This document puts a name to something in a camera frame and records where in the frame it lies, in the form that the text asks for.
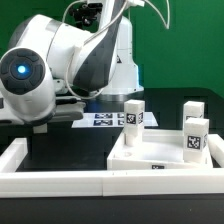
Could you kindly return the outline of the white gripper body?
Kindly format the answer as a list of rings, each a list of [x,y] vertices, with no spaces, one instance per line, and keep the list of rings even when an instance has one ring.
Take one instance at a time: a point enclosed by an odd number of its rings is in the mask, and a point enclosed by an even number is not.
[[[6,125],[29,125],[39,126],[48,122],[63,122],[81,120],[84,117],[84,108],[86,103],[77,100],[74,97],[57,97],[56,110],[53,115],[37,121],[25,122],[15,116],[12,109],[6,103],[5,99],[0,96],[0,126]]]

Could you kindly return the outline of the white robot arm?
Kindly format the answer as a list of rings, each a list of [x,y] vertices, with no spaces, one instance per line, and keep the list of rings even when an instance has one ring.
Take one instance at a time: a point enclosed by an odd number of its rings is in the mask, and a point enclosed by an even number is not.
[[[83,26],[97,20],[95,32],[41,14],[21,23],[0,58],[0,125],[81,119],[83,98],[57,97],[58,81],[106,99],[143,92],[132,58],[132,25],[123,11],[148,2],[79,0],[75,16]]]

